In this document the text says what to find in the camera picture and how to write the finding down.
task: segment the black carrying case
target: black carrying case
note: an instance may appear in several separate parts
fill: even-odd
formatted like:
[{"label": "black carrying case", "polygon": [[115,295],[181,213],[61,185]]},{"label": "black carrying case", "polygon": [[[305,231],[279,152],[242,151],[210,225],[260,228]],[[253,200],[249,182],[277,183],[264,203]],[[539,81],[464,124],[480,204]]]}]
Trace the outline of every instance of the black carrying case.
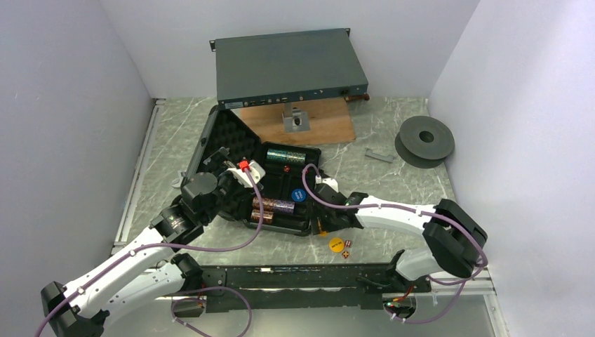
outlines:
[{"label": "black carrying case", "polygon": [[[190,160],[186,171],[186,178],[184,178],[182,185],[185,185],[187,180],[196,173],[216,173],[213,172],[213,167],[207,165],[204,161],[221,147],[229,150],[229,157],[235,164],[238,164],[244,158],[248,161],[254,159],[260,164],[266,172],[260,181],[260,184],[264,187],[261,191],[262,197],[284,201],[293,201],[291,192],[298,188],[303,189],[302,169],[307,164],[318,166],[321,157],[321,151],[317,148],[271,142],[262,143],[260,137],[248,128],[233,111],[219,110],[215,106],[209,112],[207,122]],[[306,154],[305,164],[291,164],[268,160],[268,149]],[[290,171],[285,172],[283,169],[284,166],[289,166]],[[315,173],[313,170],[307,174],[306,181],[310,189],[314,190]],[[257,223],[252,222],[250,219],[254,196],[255,193],[252,189],[243,189],[234,198],[233,202],[222,207],[219,216],[229,221],[240,220],[247,227],[256,228]],[[316,223],[316,219],[313,216],[312,200],[307,197],[303,202],[294,202],[295,208],[293,214],[275,213],[272,223],[270,225],[263,224],[262,228],[300,236],[309,235],[312,231],[312,224]]]}]

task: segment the small sticker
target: small sticker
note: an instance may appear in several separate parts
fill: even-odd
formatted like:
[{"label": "small sticker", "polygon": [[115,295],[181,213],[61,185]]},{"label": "small sticker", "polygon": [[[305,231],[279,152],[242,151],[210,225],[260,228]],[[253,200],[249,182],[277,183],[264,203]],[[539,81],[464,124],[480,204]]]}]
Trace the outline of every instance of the small sticker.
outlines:
[{"label": "small sticker", "polygon": [[296,188],[291,192],[291,199],[293,201],[302,202],[306,199],[306,191],[302,190],[301,188]]},{"label": "small sticker", "polygon": [[341,238],[334,237],[330,239],[328,247],[331,249],[331,251],[334,251],[335,253],[340,253],[345,247],[345,244],[343,243],[343,240],[341,240]]},{"label": "small sticker", "polygon": [[243,107],[242,102],[225,103],[225,109],[238,109]]}]

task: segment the yellow sticker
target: yellow sticker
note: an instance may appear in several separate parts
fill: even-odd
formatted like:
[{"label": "yellow sticker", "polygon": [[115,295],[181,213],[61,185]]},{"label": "yellow sticker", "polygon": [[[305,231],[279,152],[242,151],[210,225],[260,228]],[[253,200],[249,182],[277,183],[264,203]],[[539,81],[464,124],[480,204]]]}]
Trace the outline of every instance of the yellow sticker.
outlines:
[{"label": "yellow sticker", "polygon": [[330,247],[331,251],[334,251],[335,253],[340,253],[343,251],[345,243],[343,242],[343,240],[341,240],[341,238],[334,237],[330,239],[328,246]]}]

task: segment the metal bracket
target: metal bracket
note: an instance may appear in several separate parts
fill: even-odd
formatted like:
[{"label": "metal bracket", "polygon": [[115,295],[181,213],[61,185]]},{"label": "metal bracket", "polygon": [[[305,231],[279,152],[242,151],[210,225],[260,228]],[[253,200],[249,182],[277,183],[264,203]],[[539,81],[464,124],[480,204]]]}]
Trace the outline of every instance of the metal bracket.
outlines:
[{"label": "metal bracket", "polygon": [[370,158],[374,158],[374,159],[378,159],[378,160],[382,160],[385,161],[387,163],[392,163],[394,161],[394,156],[383,156],[381,154],[375,153],[374,151],[370,150],[370,149],[366,149],[366,157],[370,157]]},{"label": "metal bracket", "polygon": [[186,171],[178,171],[178,177],[171,181],[171,187],[179,190],[182,188],[182,181],[186,178]]},{"label": "metal bracket", "polygon": [[296,107],[292,109],[291,103],[283,107],[283,125],[285,132],[301,132],[310,130],[308,113]]},{"label": "metal bracket", "polygon": [[[225,286],[227,284],[227,269],[221,267],[205,267],[203,268],[203,282],[205,288],[212,286]],[[222,296],[223,290],[209,291],[210,296]]]}]

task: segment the small metal plate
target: small metal plate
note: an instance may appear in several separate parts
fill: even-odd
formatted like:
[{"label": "small metal plate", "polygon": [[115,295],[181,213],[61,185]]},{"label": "small metal plate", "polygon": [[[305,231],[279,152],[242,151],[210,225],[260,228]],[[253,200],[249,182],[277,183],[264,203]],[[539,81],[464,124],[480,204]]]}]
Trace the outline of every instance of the small metal plate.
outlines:
[{"label": "small metal plate", "polygon": [[[227,283],[227,273],[224,268],[212,268],[212,267],[205,267],[203,268],[203,282],[205,284],[205,288],[211,286],[225,286]],[[221,296],[223,295],[223,290],[214,290],[209,291],[209,296]]]},{"label": "small metal plate", "polygon": [[308,113],[299,110],[298,108],[293,108],[290,116],[283,113],[283,125],[285,126],[285,132],[309,131],[310,120],[308,118]]}]

